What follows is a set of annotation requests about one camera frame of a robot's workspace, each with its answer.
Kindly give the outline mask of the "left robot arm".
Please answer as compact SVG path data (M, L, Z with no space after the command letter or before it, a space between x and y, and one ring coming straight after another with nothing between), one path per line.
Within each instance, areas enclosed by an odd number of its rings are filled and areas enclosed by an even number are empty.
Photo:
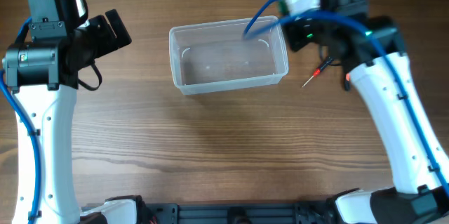
M86 0L28 0L30 16L2 60L1 91L18 125L14 223L149 223L140 196L79 208L72 121L79 72L131 43L115 10L90 18Z

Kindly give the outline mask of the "black red screwdriver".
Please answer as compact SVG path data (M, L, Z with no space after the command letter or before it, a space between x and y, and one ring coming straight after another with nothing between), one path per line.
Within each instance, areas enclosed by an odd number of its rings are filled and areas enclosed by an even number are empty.
M324 71L325 68L327 68L327 66L329 66L330 64L332 64L334 61L333 58L331 57L326 57L321 63L320 65L314 70L313 74L310 76L310 78L308 78L308 80L305 81L305 83L302 85L302 87L304 88L314 77L317 77L318 75L320 75L320 73L322 73L322 71Z

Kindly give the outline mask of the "orange black needle-nose pliers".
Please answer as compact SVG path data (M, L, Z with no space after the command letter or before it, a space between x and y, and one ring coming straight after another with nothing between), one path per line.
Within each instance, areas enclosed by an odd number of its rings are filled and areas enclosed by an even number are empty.
M345 91L350 91L351 90L350 74L349 73L345 74L343 86L344 86L344 90Z

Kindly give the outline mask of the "clear plastic container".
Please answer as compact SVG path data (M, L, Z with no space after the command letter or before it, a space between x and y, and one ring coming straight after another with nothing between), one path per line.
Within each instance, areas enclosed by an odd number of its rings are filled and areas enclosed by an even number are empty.
M174 85L196 95L277 84L289 71L283 30L244 39L248 18L174 27L169 31Z

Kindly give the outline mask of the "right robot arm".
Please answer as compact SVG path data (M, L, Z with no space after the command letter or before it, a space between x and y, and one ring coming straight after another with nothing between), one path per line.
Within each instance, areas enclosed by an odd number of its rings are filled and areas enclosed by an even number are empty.
M392 172L391 188L328 200L327 223L430 223L448 215L448 156L417 94L396 23L368 15L366 0L283 0L294 51L328 48L366 104Z

